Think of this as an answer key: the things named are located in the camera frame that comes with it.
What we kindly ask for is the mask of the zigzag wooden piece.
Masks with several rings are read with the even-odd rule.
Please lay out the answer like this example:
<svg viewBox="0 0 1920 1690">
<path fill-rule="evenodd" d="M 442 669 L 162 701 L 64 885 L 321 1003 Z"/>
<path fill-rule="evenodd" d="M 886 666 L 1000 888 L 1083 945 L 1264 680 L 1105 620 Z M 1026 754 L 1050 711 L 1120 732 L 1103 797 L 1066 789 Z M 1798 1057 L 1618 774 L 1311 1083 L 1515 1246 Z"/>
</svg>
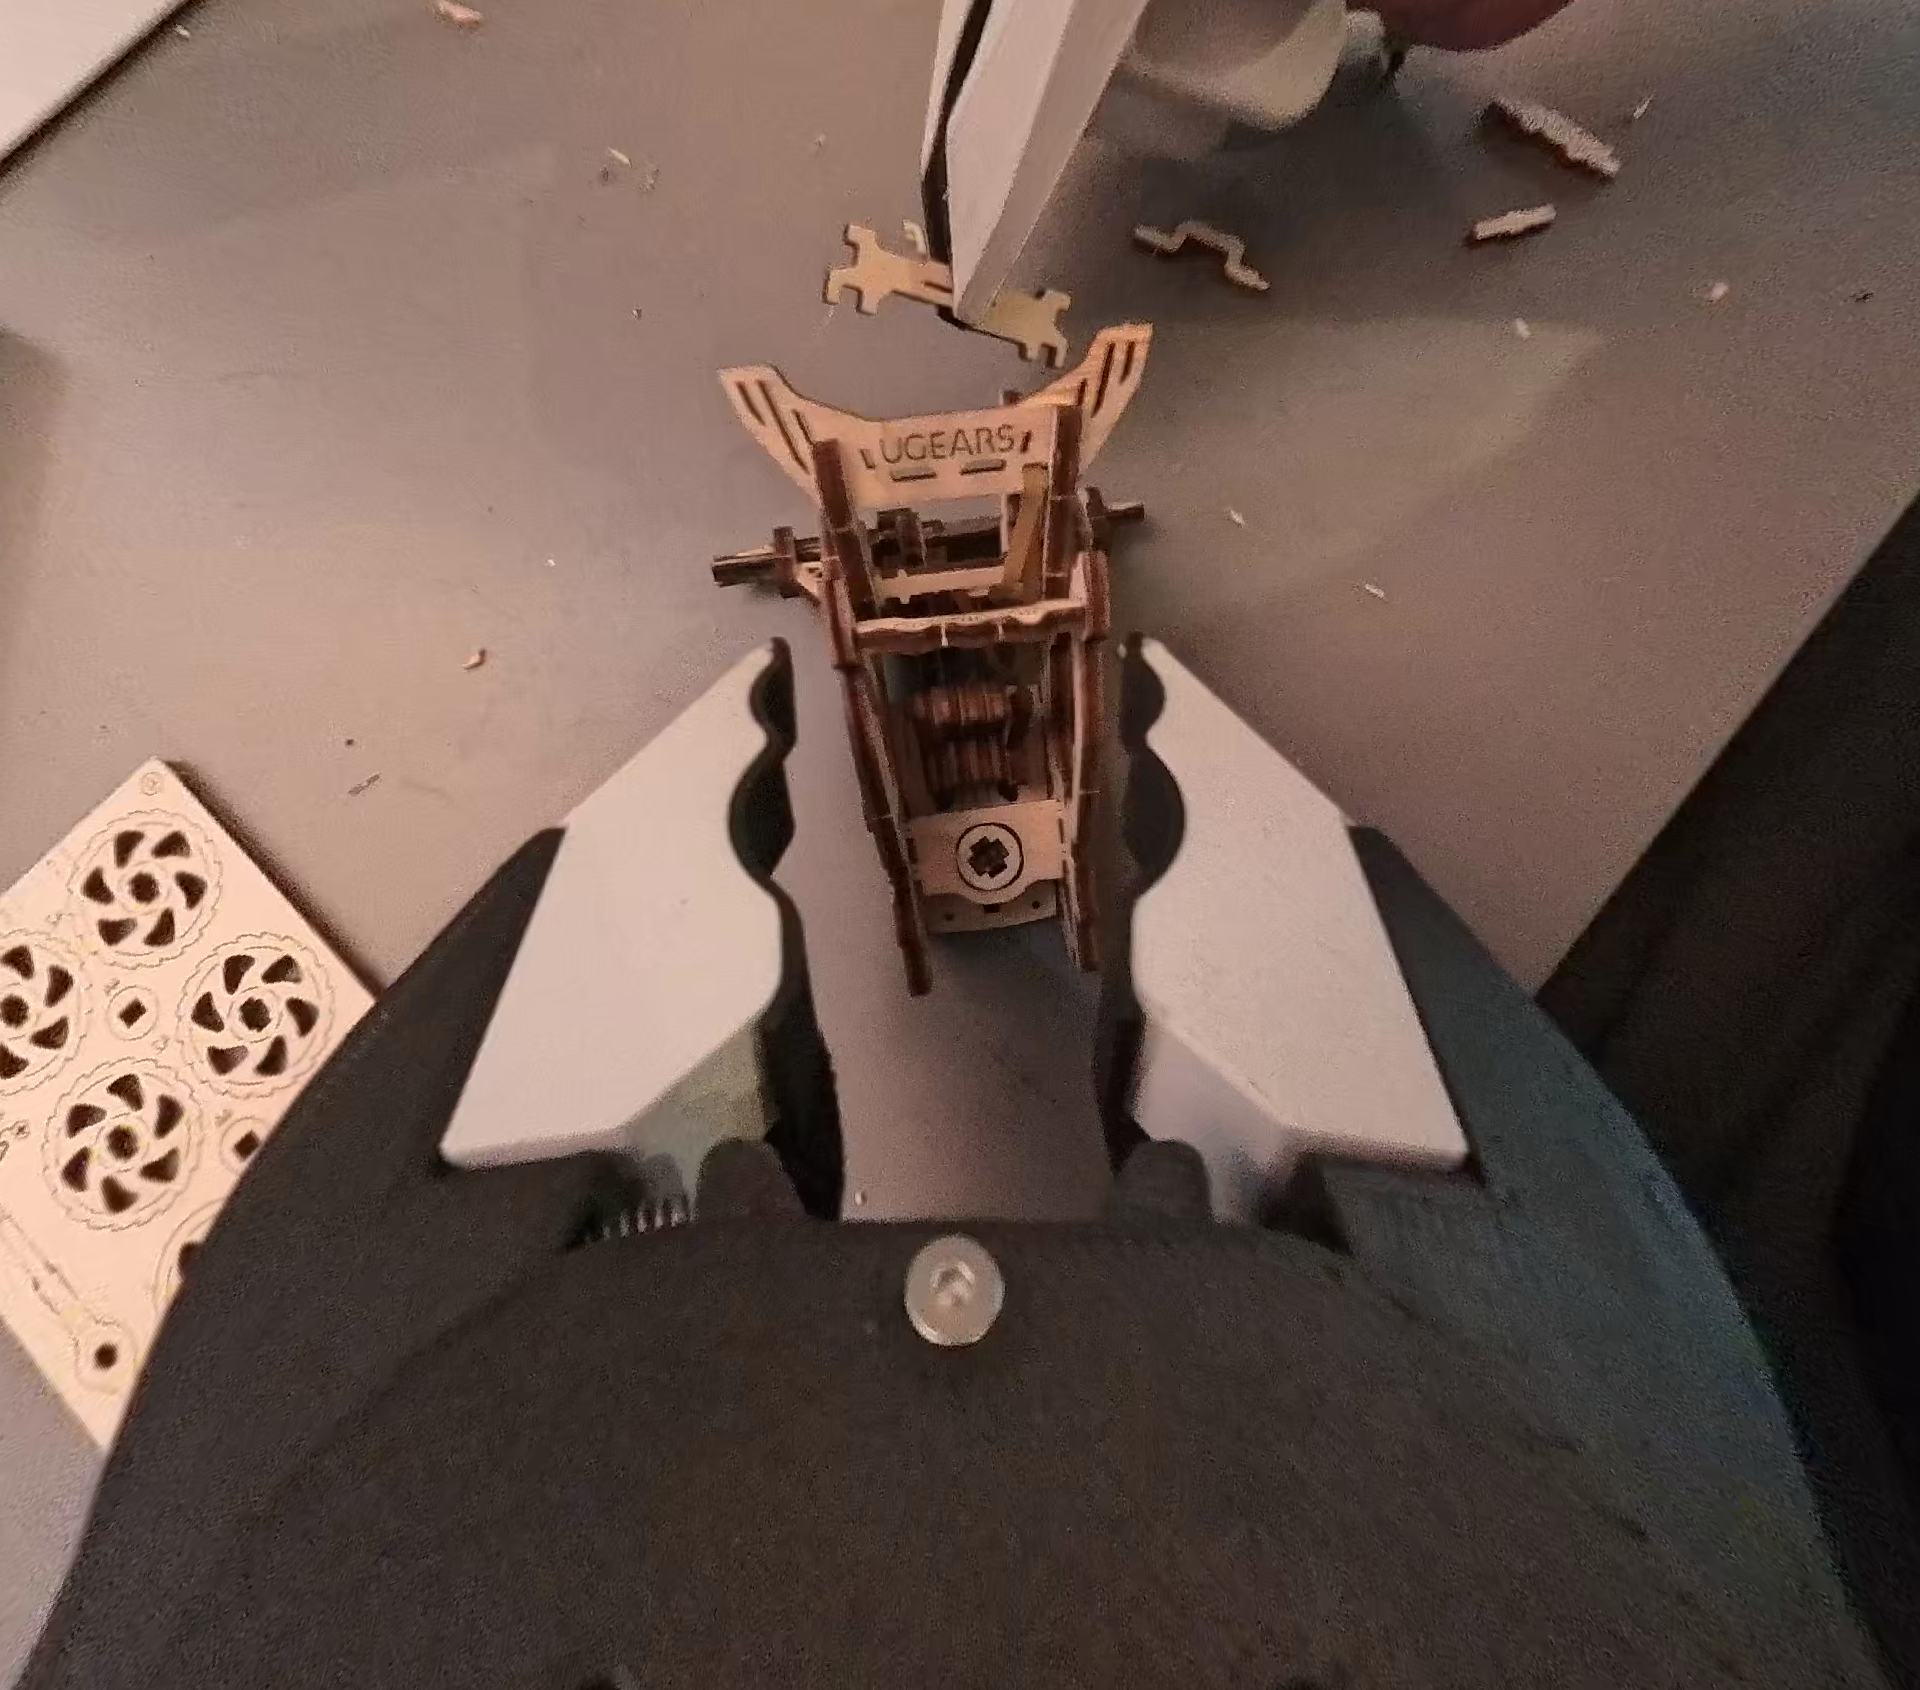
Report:
<svg viewBox="0 0 1920 1690">
<path fill-rule="evenodd" d="M 1216 263 L 1219 278 L 1237 291 L 1267 293 L 1272 289 L 1270 278 L 1247 260 L 1243 238 L 1210 219 L 1185 218 L 1168 227 L 1138 222 L 1131 225 L 1130 240 L 1134 248 L 1161 260 L 1207 257 Z"/>
</svg>

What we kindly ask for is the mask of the wooden parts sheet gear wheels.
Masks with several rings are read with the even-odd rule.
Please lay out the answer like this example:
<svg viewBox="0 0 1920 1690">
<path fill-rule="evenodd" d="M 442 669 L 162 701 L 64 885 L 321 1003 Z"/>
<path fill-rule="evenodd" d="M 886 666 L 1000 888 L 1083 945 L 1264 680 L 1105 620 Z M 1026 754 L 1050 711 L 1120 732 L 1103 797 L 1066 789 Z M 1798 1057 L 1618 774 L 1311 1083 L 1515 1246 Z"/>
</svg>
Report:
<svg viewBox="0 0 1920 1690">
<path fill-rule="evenodd" d="M 3 889 L 3 1326 L 98 1447 L 239 1178 L 370 1007 L 155 757 Z"/>
</svg>

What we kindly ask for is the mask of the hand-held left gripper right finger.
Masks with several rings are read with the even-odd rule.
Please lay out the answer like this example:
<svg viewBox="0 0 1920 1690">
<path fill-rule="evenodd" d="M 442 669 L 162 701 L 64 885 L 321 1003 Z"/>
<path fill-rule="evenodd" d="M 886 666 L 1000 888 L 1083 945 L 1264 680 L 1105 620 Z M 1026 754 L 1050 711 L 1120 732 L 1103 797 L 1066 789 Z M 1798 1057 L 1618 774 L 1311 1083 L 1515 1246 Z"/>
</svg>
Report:
<svg viewBox="0 0 1920 1690">
<path fill-rule="evenodd" d="M 1115 696 L 1114 1167 L 1185 1145 L 1227 1223 L 1267 1222 L 1317 1160 L 1461 1174 L 1470 1138 L 1345 814 L 1163 642 L 1126 639 Z"/>
</svg>

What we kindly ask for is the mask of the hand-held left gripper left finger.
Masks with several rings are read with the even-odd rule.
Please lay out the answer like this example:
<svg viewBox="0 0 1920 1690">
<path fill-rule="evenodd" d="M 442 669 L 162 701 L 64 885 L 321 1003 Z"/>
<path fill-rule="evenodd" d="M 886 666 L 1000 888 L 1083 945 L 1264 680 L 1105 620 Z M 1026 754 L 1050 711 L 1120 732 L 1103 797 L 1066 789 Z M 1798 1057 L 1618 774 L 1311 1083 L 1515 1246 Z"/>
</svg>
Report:
<svg viewBox="0 0 1920 1690">
<path fill-rule="evenodd" d="M 777 880 L 796 739 L 773 637 L 568 812 L 446 1119 L 449 1166 L 595 1151 L 690 1197 L 712 1149 L 763 1143 L 810 1216 L 841 1213 L 835 1073 Z"/>
</svg>

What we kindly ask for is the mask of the wooden mechanical model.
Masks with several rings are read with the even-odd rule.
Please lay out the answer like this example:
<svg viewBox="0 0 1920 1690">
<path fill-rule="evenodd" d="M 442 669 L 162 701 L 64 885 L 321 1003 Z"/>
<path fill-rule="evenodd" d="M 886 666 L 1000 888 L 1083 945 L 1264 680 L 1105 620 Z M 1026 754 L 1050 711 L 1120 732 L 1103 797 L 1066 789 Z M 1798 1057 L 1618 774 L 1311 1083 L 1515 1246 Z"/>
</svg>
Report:
<svg viewBox="0 0 1920 1690">
<path fill-rule="evenodd" d="M 823 625 L 917 998 L 936 936 L 1053 919 L 1070 964 L 1098 966 L 1109 551 L 1144 506 L 1107 499 L 1087 466 L 1138 396 L 1150 338 L 1111 325 L 1030 393 L 892 417 L 803 397 L 769 364 L 720 374 L 815 525 L 720 551 L 710 574 Z"/>
</svg>

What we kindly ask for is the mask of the long notched wooden bar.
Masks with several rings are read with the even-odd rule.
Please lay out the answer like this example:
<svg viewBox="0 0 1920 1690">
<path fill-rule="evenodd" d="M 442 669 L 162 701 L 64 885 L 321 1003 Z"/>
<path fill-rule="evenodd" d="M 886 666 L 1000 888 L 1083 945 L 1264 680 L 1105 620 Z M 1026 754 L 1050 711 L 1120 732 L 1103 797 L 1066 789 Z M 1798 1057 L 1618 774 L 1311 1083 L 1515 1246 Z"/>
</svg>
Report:
<svg viewBox="0 0 1920 1690">
<path fill-rule="evenodd" d="M 1571 171 L 1600 182 L 1619 176 L 1619 151 L 1575 118 L 1541 101 L 1525 97 L 1491 97 L 1482 109 L 1482 122 L 1518 142 L 1548 149 Z"/>
</svg>

